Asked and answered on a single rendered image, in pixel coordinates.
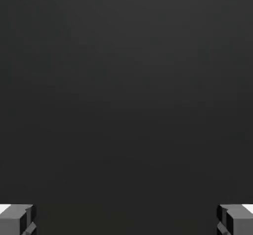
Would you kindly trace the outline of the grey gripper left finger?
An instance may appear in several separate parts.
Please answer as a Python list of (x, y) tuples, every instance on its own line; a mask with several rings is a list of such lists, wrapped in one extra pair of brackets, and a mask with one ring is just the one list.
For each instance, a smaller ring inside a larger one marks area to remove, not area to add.
[(37, 235), (33, 204), (0, 204), (0, 235)]

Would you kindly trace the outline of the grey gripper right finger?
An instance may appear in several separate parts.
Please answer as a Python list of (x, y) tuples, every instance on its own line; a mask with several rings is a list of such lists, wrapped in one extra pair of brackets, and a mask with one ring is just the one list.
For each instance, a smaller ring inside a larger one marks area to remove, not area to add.
[(253, 204), (220, 204), (216, 235), (253, 235)]

